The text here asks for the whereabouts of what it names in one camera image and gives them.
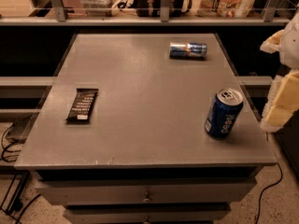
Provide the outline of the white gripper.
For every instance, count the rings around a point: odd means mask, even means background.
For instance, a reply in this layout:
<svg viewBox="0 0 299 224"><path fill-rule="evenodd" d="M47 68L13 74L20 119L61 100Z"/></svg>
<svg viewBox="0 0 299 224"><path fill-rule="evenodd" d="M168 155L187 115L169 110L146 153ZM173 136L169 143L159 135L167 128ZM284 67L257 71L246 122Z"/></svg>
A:
<svg viewBox="0 0 299 224"><path fill-rule="evenodd" d="M299 13L286 25L268 37L260 46L266 53L279 52L280 62L291 69L299 68ZM261 128L268 133L281 129L299 110L299 71L284 77L276 75L264 106Z"/></svg>

